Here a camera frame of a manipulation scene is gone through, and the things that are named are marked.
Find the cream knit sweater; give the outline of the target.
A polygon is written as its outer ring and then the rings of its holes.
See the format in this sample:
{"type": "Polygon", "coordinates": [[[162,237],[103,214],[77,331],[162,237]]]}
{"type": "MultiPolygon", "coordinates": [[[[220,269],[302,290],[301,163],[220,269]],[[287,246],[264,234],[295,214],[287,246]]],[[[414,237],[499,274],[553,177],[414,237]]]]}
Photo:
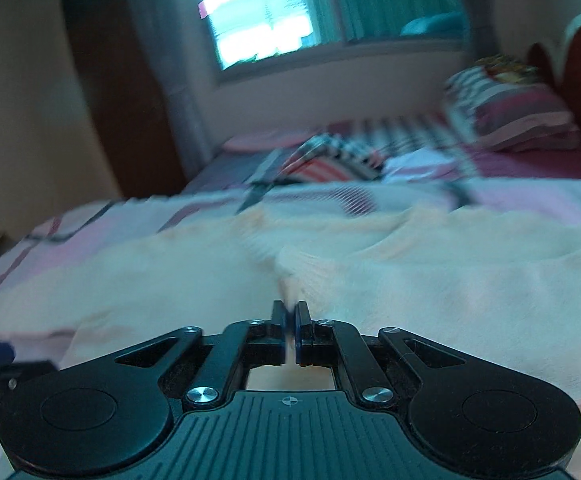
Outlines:
{"type": "Polygon", "coordinates": [[[552,382],[581,404],[581,228],[419,206],[347,219],[257,206],[112,246],[0,292],[0,338],[68,330],[76,364],[274,300],[371,333],[397,326],[552,382]]]}

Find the striped folded shirt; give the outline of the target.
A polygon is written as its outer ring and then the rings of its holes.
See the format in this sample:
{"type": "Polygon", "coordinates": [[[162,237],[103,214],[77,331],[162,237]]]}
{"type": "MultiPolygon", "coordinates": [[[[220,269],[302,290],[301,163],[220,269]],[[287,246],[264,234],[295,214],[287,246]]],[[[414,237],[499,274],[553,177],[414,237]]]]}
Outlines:
{"type": "Polygon", "coordinates": [[[293,185],[375,181],[387,157],[371,145],[337,133],[312,136],[284,162],[264,169],[253,184],[293,185]]]}

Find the white folded cloth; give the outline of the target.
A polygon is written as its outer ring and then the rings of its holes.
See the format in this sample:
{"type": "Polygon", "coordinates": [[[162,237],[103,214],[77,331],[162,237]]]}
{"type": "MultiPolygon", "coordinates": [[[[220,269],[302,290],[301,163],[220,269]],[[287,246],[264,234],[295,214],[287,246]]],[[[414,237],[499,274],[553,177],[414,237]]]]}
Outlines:
{"type": "Polygon", "coordinates": [[[459,160],[433,150],[420,148],[404,155],[387,158],[380,180],[383,183],[428,182],[459,177],[459,160]]]}

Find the pink patterned bedsheet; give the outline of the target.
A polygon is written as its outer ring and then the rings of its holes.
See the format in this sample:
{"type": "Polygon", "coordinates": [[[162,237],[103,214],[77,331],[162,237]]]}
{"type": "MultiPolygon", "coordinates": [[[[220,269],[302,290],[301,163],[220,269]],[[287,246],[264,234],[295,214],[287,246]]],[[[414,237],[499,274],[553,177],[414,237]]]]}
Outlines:
{"type": "MultiPolygon", "coordinates": [[[[419,206],[449,212],[485,208],[495,212],[539,214],[565,226],[581,228],[581,181],[477,179],[458,184],[289,186],[266,193],[255,205],[247,204],[242,191],[128,200],[112,205],[94,203],[42,223],[0,258],[0,292],[49,270],[75,266],[112,246],[191,221],[234,217],[257,206],[273,207],[285,216],[332,214],[347,219],[398,214],[419,206]]],[[[64,361],[74,342],[74,334],[68,330],[0,340],[19,345],[46,342],[51,356],[63,366],[71,365],[64,361]]],[[[581,479],[581,444],[570,470],[581,479]]]]}

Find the striped purple mattress sheet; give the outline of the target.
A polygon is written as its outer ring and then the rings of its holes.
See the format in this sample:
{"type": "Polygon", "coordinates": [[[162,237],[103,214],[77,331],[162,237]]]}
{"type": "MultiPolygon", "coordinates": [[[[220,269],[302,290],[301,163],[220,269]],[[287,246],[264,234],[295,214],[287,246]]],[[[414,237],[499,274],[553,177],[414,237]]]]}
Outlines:
{"type": "Polygon", "coordinates": [[[391,169],[430,180],[581,179],[581,144],[567,151],[490,152],[441,113],[335,122],[233,136],[184,190],[378,181],[391,169]]]}

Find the striped pillow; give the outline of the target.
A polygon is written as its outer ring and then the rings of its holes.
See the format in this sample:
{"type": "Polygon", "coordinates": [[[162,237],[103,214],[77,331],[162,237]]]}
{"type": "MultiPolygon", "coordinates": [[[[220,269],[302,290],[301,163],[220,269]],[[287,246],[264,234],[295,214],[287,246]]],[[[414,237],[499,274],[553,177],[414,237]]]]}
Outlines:
{"type": "Polygon", "coordinates": [[[502,82],[482,66],[450,77],[442,105],[450,126],[481,150],[569,151],[581,142],[575,116],[546,84],[502,82]]]}

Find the window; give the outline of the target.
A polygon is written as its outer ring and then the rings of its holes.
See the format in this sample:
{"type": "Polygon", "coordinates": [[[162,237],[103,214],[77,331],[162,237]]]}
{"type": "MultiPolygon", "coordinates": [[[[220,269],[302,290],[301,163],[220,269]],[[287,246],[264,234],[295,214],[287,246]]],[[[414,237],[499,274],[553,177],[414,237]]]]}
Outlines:
{"type": "Polygon", "coordinates": [[[330,44],[459,41],[461,0],[195,0],[221,70],[330,44]]]}

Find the patterned gold cloth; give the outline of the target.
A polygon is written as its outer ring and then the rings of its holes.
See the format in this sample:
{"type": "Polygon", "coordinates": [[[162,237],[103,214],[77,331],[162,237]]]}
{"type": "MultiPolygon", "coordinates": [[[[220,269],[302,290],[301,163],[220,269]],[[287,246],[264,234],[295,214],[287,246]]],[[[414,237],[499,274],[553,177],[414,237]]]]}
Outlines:
{"type": "Polygon", "coordinates": [[[536,84],[541,81],[535,67],[505,54],[479,58],[475,65],[482,67],[492,79],[502,84],[536,84]]]}

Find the grey left curtain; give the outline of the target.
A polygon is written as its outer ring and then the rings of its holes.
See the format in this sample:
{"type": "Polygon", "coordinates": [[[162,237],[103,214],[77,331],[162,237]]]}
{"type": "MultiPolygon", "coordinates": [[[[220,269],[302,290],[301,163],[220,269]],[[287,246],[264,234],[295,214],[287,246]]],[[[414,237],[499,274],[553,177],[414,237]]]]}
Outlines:
{"type": "Polygon", "coordinates": [[[133,27],[164,95],[176,151],[188,180],[213,159],[186,67],[181,0],[127,0],[133,27]]]}

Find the dark wooden door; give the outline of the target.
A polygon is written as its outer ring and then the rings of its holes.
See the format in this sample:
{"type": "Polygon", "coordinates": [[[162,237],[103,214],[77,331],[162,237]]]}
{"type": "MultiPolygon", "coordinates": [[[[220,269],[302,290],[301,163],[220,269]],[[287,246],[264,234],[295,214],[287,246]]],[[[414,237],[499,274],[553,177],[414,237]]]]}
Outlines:
{"type": "Polygon", "coordinates": [[[60,0],[74,68],[122,194],[171,196],[187,183],[167,103],[127,0],[60,0]]]}

